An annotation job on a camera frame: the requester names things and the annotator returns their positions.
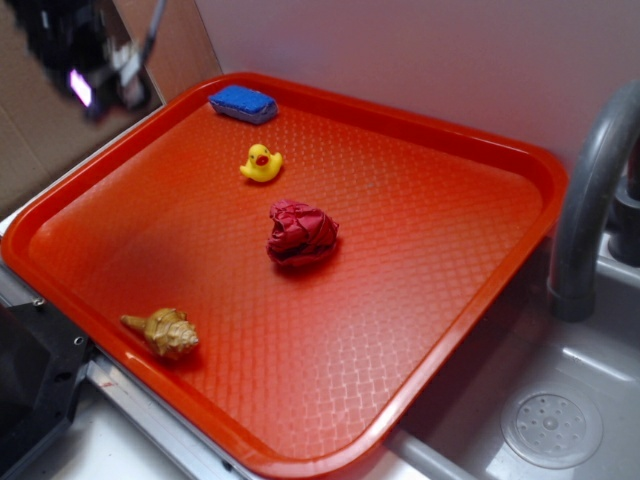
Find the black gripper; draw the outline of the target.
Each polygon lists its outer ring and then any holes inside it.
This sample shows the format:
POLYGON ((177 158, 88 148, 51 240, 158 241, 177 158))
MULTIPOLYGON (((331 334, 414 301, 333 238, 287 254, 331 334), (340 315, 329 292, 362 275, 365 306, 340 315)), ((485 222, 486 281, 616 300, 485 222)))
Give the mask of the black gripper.
POLYGON ((113 107, 136 111, 151 99, 143 70, 166 3, 158 1, 142 44, 117 45, 96 1, 11 1, 27 47, 56 90, 82 105, 90 120, 113 107))

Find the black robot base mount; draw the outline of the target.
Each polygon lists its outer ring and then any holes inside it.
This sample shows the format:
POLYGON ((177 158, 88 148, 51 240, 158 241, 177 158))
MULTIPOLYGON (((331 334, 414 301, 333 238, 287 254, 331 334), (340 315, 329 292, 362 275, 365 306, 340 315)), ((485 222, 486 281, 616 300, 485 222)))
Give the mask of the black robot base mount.
POLYGON ((88 336, 49 303, 1 308, 1 477, 13 479, 73 423, 88 336))

